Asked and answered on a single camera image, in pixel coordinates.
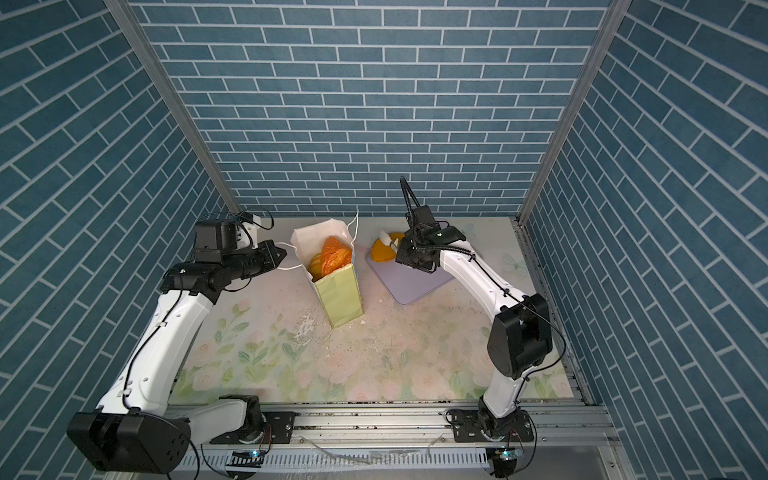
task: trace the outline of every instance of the table surface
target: table surface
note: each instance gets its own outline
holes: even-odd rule
[[[288,242],[295,228],[323,220],[279,218],[272,230],[259,230],[258,241]],[[449,220],[509,283],[535,292],[507,217]],[[194,340],[170,403],[209,403],[231,394],[258,395],[261,402],[477,399],[493,371],[485,348],[491,321],[480,304],[452,280],[401,306],[363,257],[380,230],[406,228],[403,218],[360,219],[355,271],[365,313],[335,329],[301,268],[269,272],[239,292],[222,293]],[[350,230],[354,234],[354,224]],[[297,263],[289,251],[281,266]],[[230,289],[242,285],[238,280]],[[556,358],[553,350],[545,364]],[[521,395],[572,396],[562,364],[535,373]]]

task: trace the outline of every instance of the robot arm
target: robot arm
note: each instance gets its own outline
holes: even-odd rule
[[[552,350],[547,303],[538,294],[529,297],[510,285],[477,255],[460,231],[442,228],[429,207],[419,205],[405,178],[400,178],[400,184],[409,230],[400,242],[396,261],[425,272],[442,266],[472,293],[492,320],[488,356],[494,372],[480,398],[478,417],[488,438],[503,438],[510,425],[520,420],[518,397],[525,380]]]
[[[255,397],[220,399],[183,415],[166,412],[176,372],[221,292],[233,280],[274,270],[287,255],[272,240],[255,243],[255,221],[238,217],[245,221],[195,224],[194,260],[165,273],[157,308],[127,365],[94,412],[71,420],[67,435],[99,470],[164,474],[190,441],[263,432]]]

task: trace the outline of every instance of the black cable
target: black cable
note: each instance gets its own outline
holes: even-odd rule
[[[133,358],[131,358],[131,361],[128,363],[128,369],[125,373],[125,382],[123,382],[123,396],[122,396],[123,407],[125,407],[126,410],[131,409],[131,407],[129,407],[128,403],[125,401],[125,399],[127,398],[127,395],[125,395],[125,391],[128,390],[128,380],[131,377],[131,370],[134,368],[134,362],[136,362],[136,358],[139,356],[139,353],[141,353],[141,350],[144,349],[144,347],[149,343],[149,341],[152,340],[152,337],[154,336],[154,334],[157,333],[157,331],[160,329],[160,325],[164,323],[168,319],[170,313],[174,311],[174,309],[176,308],[176,305],[178,305],[179,302],[181,301],[181,296],[183,294],[184,294],[184,291],[179,290],[179,296],[176,298],[176,301],[174,302],[173,306],[171,306],[171,308],[165,313],[165,316],[163,317],[163,319],[154,327],[154,330],[152,331],[152,333],[149,334],[147,339],[141,345],[139,345],[139,348],[136,350],[136,353],[134,354]]]
[[[190,447],[192,447],[192,451],[194,452],[194,458],[197,461],[197,470],[195,471],[194,478],[192,480],[197,480],[197,476],[200,475],[200,454],[197,453],[197,448],[195,448],[194,443],[192,443],[192,438],[190,438],[190,436],[187,435],[182,429],[180,429],[179,427],[174,425],[170,420],[168,420],[168,419],[166,419],[164,417],[161,417],[159,415],[155,415],[154,413],[142,412],[141,410],[137,409],[138,407],[134,407],[134,408],[135,408],[135,410],[133,410],[133,413],[136,413],[138,415],[143,415],[145,417],[152,417],[153,419],[158,419],[161,422],[167,423],[169,426],[171,426],[174,429],[176,429],[176,431],[179,432],[181,434],[181,436],[183,436],[184,439],[186,439],[190,443]]]
[[[442,414],[442,417],[445,419],[445,422],[448,423],[451,428],[454,428],[457,425],[457,422],[453,422],[451,420],[448,420],[448,415],[453,415],[453,412],[462,412],[461,409],[450,409],[446,410],[445,413]]]
[[[253,221],[253,219],[250,219],[250,218],[248,218],[248,217],[246,217],[244,215],[233,214],[232,212],[213,212],[213,213],[210,213],[210,214],[201,215],[200,217],[197,218],[197,221],[199,222],[200,220],[202,220],[204,218],[207,218],[207,217],[212,217],[213,215],[232,215],[233,217],[238,217],[238,218],[240,218],[242,220],[245,220],[248,223],[253,223],[254,225],[258,226],[259,228],[263,228],[264,230],[272,230],[275,227],[275,217],[273,217],[271,212],[269,210],[267,210],[266,208],[261,207],[261,209],[264,210],[266,212],[266,214],[270,216],[270,220],[271,221],[270,221],[270,226],[268,228],[263,226],[263,225],[261,225],[261,224],[259,224],[259,223],[256,223],[255,221]]]
[[[250,244],[248,245],[248,248],[254,248],[255,245],[253,245],[253,237],[248,233],[248,229],[243,225],[243,222],[240,222],[240,227],[243,229],[243,232],[245,232],[246,236],[248,237],[248,241]]]
[[[266,455],[272,450],[272,425],[269,423],[265,425],[270,427],[270,442],[266,445],[266,450],[261,449],[261,445],[264,443],[264,437],[266,436],[266,427],[265,427],[264,431],[262,432],[261,443],[259,444],[260,455]]]
[[[210,468],[210,469],[211,469],[212,471],[214,471],[215,473],[217,473],[217,474],[221,475],[222,477],[227,477],[227,478],[229,478],[230,480],[232,480],[232,477],[230,477],[230,476],[229,476],[227,473],[221,473],[221,472],[219,472],[219,471],[218,471],[218,470],[216,470],[216,469],[215,469],[213,466],[211,466],[211,464],[210,464],[210,463],[208,463],[208,459],[207,459],[207,458],[205,458],[205,450],[203,450],[203,444],[202,444],[202,443],[200,444],[200,453],[201,453],[201,454],[202,454],[202,456],[203,456],[203,462],[205,462],[205,465],[208,465],[208,468]]]
[[[163,316],[163,319],[154,327],[154,330],[152,331],[152,333],[149,334],[147,339],[141,345],[139,345],[139,347],[136,349],[136,353],[133,355],[133,357],[131,358],[131,361],[128,363],[128,368],[127,368],[127,370],[125,372],[125,382],[123,383],[122,401],[123,401],[123,407],[125,407],[125,409],[127,411],[136,413],[137,415],[143,415],[143,416],[146,416],[146,417],[152,417],[153,419],[158,419],[161,422],[167,423],[172,428],[174,428],[176,431],[178,431],[190,443],[190,445],[192,447],[192,450],[194,451],[195,459],[197,460],[197,471],[195,472],[195,476],[194,476],[193,480],[197,480],[197,476],[200,474],[200,455],[197,453],[197,448],[195,448],[194,443],[192,443],[192,438],[190,438],[190,436],[187,435],[187,433],[185,433],[178,426],[174,425],[170,420],[165,419],[165,418],[163,418],[163,417],[161,417],[159,415],[155,415],[154,413],[142,412],[138,407],[133,407],[132,408],[132,407],[128,406],[128,403],[126,402],[127,395],[125,394],[125,391],[128,389],[128,380],[131,377],[131,370],[134,368],[134,362],[136,362],[136,358],[139,356],[139,353],[141,353],[141,350],[143,350],[144,347],[149,343],[149,341],[152,340],[152,337],[154,336],[154,334],[157,333],[158,330],[160,330],[160,325],[162,323],[164,323],[166,320],[168,320],[168,317],[170,316],[171,312],[174,311],[176,306],[181,301],[181,297],[182,297],[183,294],[184,294],[184,291],[183,290],[179,290],[179,296],[176,298],[176,301],[174,302],[173,306],[171,306],[171,308],[165,313],[165,316]],[[172,480],[170,478],[170,474],[165,474],[165,476],[169,480]]]
[[[253,277],[249,278],[249,279],[248,279],[248,283],[246,283],[245,285],[243,285],[242,287],[240,287],[240,288],[239,288],[239,289],[237,289],[237,290],[227,290],[226,288],[223,288],[222,290],[224,290],[225,292],[239,292],[239,291],[241,291],[242,289],[244,289],[245,287],[249,286],[249,285],[250,285],[250,281],[251,281],[251,280],[253,280]]]
[[[519,470],[515,470],[513,474],[520,473],[526,468],[530,467],[531,463],[533,463],[533,458],[536,456],[536,445],[538,444],[538,432],[536,431],[536,424],[533,423],[533,419],[531,418],[530,413],[525,412],[525,416],[528,417],[528,421],[531,423],[531,426],[533,427],[533,452],[531,452],[531,459],[528,460],[528,463],[526,463],[523,468],[520,468]]]
[[[525,305],[525,304],[524,304],[524,303],[523,303],[523,302],[522,302],[522,301],[521,301],[519,298],[517,298],[517,297],[515,297],[514,295],[512,295],[512,294],[509,292],[509,288],[504,288],[503,286],[499,285],[499,283],[496,281],[496,279],[495,279],[495,278],[494,278],[494,277],[493,277],[493,276],[492,276],[492,275],[491,275],[491,274],[490,274],[490,273],[489,273],[489,272],[488,272],[488,271],[487,271],[485,268],[483,268],[483,266],[482,266],[482,264],[481,264],[480,262],[478,262],[477,256],[476,256],[476,255],[475,255],[473,252],[471,252],[471,251],[469,251],[469,250],[467,250],[467,249],[465,249],[465,248],[461,248],[461,247],[452,247],[451,245],[431,245],[431,246],[426,246],[426,245],[418,245],[418,246],[416,246],[416,245],[414,245],[414,246],[413,246],[413,249],[414,249],[414,250],[446,250],[446,251],[449,251],[449,252],[457,252],[457,253],[463,253],[463,254],[465,254],[465,255],[469,256],[469,260],[468,260],[468,261],[469,261],[469,262],[472,262],[472,261],[474,260],[474,261],[475,261],[475,263],[477,263],[477,264],[478,264],[478,267],[480,268],[480,270],[482,270],[482,272],[483,272],[483,273],[484,273],[484,274],[485,274],[485,275],[486,275],[486,276],[487,276],[487,277],[488,277],[488,278],[489,278],[489,279],[490,279],[490,280],[491,280],[491,281],[492,281],[492,282],[493,282],[493,283],[494,283],[494,284],[495,284],[495,285],[498,287],[498,289],[499,289],[499,290],[501,290],[501,291],[504,293],[504,296],[508,296],[508,297],[510,297],[510,298],[511,298],[511,299],[513,299],[515,302],[519,303],[519,304],[520,304],[520,305],[521,305],[523,308],[525,308],[527,311],[529,311],[529,312],[533,313],[533,314],[534,314],[534,315],[536,315],[538,318],[540,318],[540,319],[544,320],[546,323],[548,323],[548,324],[549,324],[549,326],[550,326],[550,327],[551,327],[551,328],[552,328],[552,329],[553,329],[555,332],[557,332],[557,333],[558,333],[558,335],[560,336],[560,339],[561,339],[561,340],[562,340],[562,342],[563,342],[563,349],[562,349],[562,351],[560,352],[560,356],[558,357],[558,359],[557,359],[557,360],[555,360],[553,363],[550,363],[550,364],[549,364],[549,365],[547,365],[547,366],[543,366],[543,367],[541,367],[541,368],[538,368],[538,369],[536,369],[536,370],[532,370],[532,371],[530,371],[530,372],[529,372],[529,373],[528,373],[528,374],[527,374],[527,375],[526,375],[526,376],[523,378],[523,381],[524,381],[524,382],[527,382],[527,381],[528,381],[528,377],[530,377],[530,376],[531,376],[531,375],[533,375],[534,373],[536,373],[536,372],[541,372],[542,370],[550,369],[550,368],[552,368],[553,366],[557,365],[557,364],[558,364],[558,363],[559,363],[561,360],[563,360],[563,357],[565,356],[565,350],[566,350],[566,349],[567,349],[567,347],[568,347],[568,343],[565,341],[565,335],[563,335],[563,332],[561,332],[561,331],[560,331],[560,329],[559,329],[558,327],[556,327],[556,326],[555,326],[555,325],[554,325],[552,322],[550,322],[550,321],[549,321],[549,319],[546,319],[546,318],[544,318],[544,317],[543,317],[542,315],[540,315],[540,314],[539,314],[537,311],[535,311],[535,310],[533,310],[533,309],[529,308],[527,305]],[[520,396],[520,392],[521,392],[521,391],[522,391],[522,389],[519,389],[519,390],[518,390],[518,393],[517,393],[517,395],[516,395],[516,397],[515,397],[515,402],[517,402],[517,401],[518,401],[518,398],[519,398],[519,396]]]
[[[421,207],[419,204],[419,199],[416,198],[416,195],[413,193],[413,190],[411,190],[411,186],[408,185],[408,181],[405,177],[400,177],[400,190],[402,190],[402,195],[406,199],[406,209],[408,210],[408,213],[406,214],[406,220],[408,221],[408,227],[410,230],[413,230],[413,209],[411,208],[411,198],[413,199],[413,203],[416,204],[416,208]]]

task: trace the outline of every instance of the metal rail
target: metal rail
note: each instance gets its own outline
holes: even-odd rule
[[[567,337],[568,332],[566,332],[563,325],[563,316],[558,309],[557,303],[555,303],[552,299],[552,290],[550,289],[549,283],[544,276],[544,271],[541,269],[541,264],[538,262],[536,252],[533,249],[533,243],[531,242],[531,238],[528,235],[528,230],[524,227],[521,227],[518,222],[514,220],[512,221],[512,227],[515,229],[515,233],[517,234],[518,244],[520,245],[520,250],[523,253],[525,264],[528,266],[528,272],[531,274],[531,280],[533,281],[534,288],[536,289],[537,293],[540,293],[547,300],[549,311],[552,315],[552,320],[558,326],[560,331],[562,331],[563,334]],[[566,368],[566,371],[575,377],[575,381],[578,384],[578,388],[581,392],[581,398],[584,400],[584,403],[593,405],[594,395],[590,390],[587,377],[584,375],[584,370],[582,370],[579,366],[576,354],[572,348],[565,352],[565,357],[563,357],[563,364]]]
[[[235,213],[243,211],[127,0],[104,0],[104,3],[125,35],[125,39],[128,40],[128,44],[134,49],[134,53],[160,93],[170,114],[176,119],[181,132],[190,143],[224,203],[227,204],[227,208]]]
[[[536,205],[536,200],[541,194],[541,189],[544,188],[544,184],[549,177],[549,173],[554,167],[555,161],[558,159],[560,150],[563,148],[566,137],[573,127],[576,115],[581,109],[581,105],[584,103],[584,99],[589,93],[589,88],[592,86],[592,81],[598,75],[600,65],[602,65],[605,59],[605,54],[608,52],[608,47],[611,46],[611,42],[614,40],[616,31],[621,25],[621,21],[624,20],[624,14],[627,13],[629,4],[632,0],[613,0],[611,6],[605,12],[603,21],[600,24],[598,35],[594,39],[592,48],[589,49],[587,59],[584,61],[584,66],[581,68],[578,80],[574,86],[571,95],[568,97],[568,103],[565,104],[563,109],[563,115],[560,117],[557,128],[555,128],[552,138],[549,141],[547,150],[544,156],[541,158],[541,165],[533,177],[531,182],[531,188],[528,190],[528,195],[523,200],[523,204],[520,207],[520,213],[518,214],[518,222],[521,225],[525,225],[528,218],[533,212],[533,208]]]

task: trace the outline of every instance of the green paper bag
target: green paper bag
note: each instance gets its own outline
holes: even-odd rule
[[[349,225],[356,220],[358,217],[349,223],[334,219],[326,220],[308,227],[297,228],[290,238],[291,244],[296,248],[296,256],[299,257],[304,273],[317,293],[331,326],[334,327],[344,325],[362,315],[360,288],[357,286],[357,276],[355,275],[354,243],[357,236],[357,225],[355,225],[355,236],[353,237],[349,233]],[[326,238],[332,235],[352,248],[352,263],[313,282],[312,274],[307,267],[310,265],[312,257],[323,249]]]

